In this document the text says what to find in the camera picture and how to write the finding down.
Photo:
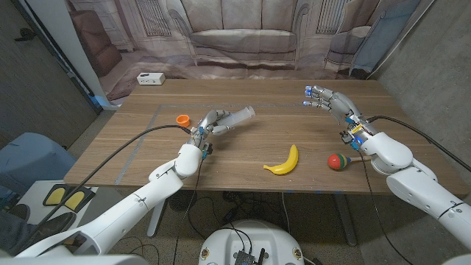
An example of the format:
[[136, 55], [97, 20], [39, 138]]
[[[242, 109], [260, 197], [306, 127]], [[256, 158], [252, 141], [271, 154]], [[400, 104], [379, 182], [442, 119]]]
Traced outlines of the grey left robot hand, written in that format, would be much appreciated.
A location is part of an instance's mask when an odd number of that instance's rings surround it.
[[228, 125], [223, 125], [222, 120], [232, 116], [233, 113], [226, 110], [210, 110], [197, 124], [196, 128], [191, 130], [191, 137], [187, 144], [202, 148], [206, 138], [210, 135], [222, 135], [230, 130]]

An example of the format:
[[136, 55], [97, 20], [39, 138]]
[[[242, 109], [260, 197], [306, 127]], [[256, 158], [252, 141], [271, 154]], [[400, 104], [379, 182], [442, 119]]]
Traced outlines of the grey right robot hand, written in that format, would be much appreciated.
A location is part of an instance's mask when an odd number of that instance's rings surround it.
[[359, 147], [374, 136], [378, 131], [366, 120], [362, 112], [353, 101], [340, 92], [335, 92], [318, 85], [307, 85], [305, 97], [309, 101], [302, 104], [309, 107], [317, 107], [331, 113], [339, 124], [346, 123], [347, 129], [340, 132], [341, 139], [353, 149]]

